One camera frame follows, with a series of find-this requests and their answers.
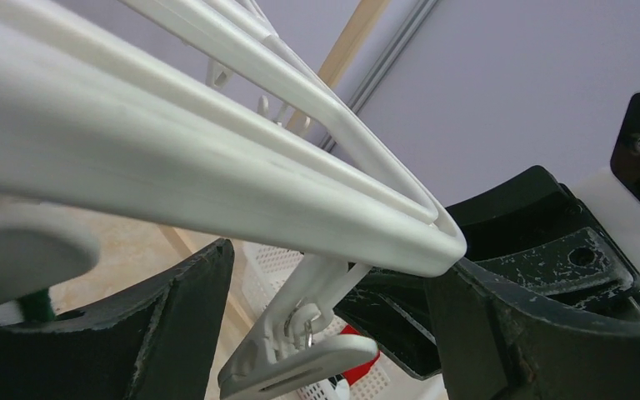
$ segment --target white plastic basket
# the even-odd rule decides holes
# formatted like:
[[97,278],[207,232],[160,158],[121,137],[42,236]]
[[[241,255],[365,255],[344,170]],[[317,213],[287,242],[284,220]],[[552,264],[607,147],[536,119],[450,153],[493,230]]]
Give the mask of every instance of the white plastic basket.
[[[242,246],[247,267],[242,281],[242,294],[257,317],[286,282],[303,255],[285,248],[245,242]],[[322,340],[336,335],[347,324],[335,317],[327,329],[315,335]],[[297,391],[301,400],[339,400],[328,381],[321,381]],[[351,386],[352,400],[436,400],[447,399],[443,377],[426,381],[410,378],[388,357],[381,354],[369,373]]]

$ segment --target white wall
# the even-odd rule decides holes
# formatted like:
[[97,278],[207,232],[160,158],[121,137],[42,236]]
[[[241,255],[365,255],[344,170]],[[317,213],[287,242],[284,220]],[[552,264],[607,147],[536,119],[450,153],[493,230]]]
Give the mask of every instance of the white wall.
[[[204,82],[208,58],[117,0],[56,0],[184,73]],[[359,0],[257,0],[281,38],[315,71],[320,69]],[[256,110],[262,89],[235,76],[224,94]]]
[[608,165],[640,90],[640,2],[443,0],[360,117],[445,204]]

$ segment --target clothespin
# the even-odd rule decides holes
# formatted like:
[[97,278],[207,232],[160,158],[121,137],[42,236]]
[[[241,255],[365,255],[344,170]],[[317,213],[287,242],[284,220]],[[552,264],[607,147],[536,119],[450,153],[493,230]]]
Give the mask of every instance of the clothespin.
[[271,399],[373,360],[378,347],[368,337],[313,345],[313,334],[330,325],[333,307],[369,269],[306,254],[219,373],[221,398]]

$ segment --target white clothes hanger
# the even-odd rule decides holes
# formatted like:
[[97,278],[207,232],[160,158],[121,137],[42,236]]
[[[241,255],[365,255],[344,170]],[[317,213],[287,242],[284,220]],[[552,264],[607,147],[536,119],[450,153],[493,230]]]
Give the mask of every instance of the white clothes hanger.
[[[293,51],[289,51],[289,47],[281,40],[273,29],[273,25],[268,21],[266,15],[263,14],[261,8],[253,0],[247,0],[243,4],[230,2],[228,0],[209,0],[207,4],[215,11],[220,13],[229,22],[241,28],[246,34],[254,38],[256,41],[266,46],[269,50],[277,54],[283,61],[289,63],[307,78],[316,77],[315,72],[308,67],[303,60],[296,56]],[[234,72],[227,67],[222,66],[214,58],[210,57],[209,66],[207,68],[207,85],[211,88],[220,90],[229,81]],[[276,112],[275,117],[269,117],[268,114],[268,98],[261,96],[259,98],[258,113],[265,118],[271,119],[278,126],[283,126],[282,120],[288,110],[288,103],[284,102]],[[302,137],[310,127],[310,117],[305,117],[294,127],[285,128],[288,131]]]
[[444,273],[455,222],[276,36],[275,53],[205,3],[124,2],[323,123],[368,175],[54,3],[2,0],[0,192],[307,252],[222,370],[225,398],[369,361],[364,337],[302,340],[370,265]]

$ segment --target metal ring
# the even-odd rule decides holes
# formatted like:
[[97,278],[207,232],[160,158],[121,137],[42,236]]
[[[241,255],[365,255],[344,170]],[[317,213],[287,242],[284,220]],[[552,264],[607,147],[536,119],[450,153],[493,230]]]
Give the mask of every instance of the metal ring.
[[293,315],[295,315],[295,313],[300,309],[300,302],[298,303],[298,305],[293,309],[293,311],[291,311],[291,313],[288,315],[288,318],[286,319],[286,322],[283,324],[283,333],[286,334],[286,338],[290,337],[290,332],[288,331],[288,329],[291,327],[291,320],[293,319]]
[[310,321],[305,322],[305,348],[313,345],[313,325]]

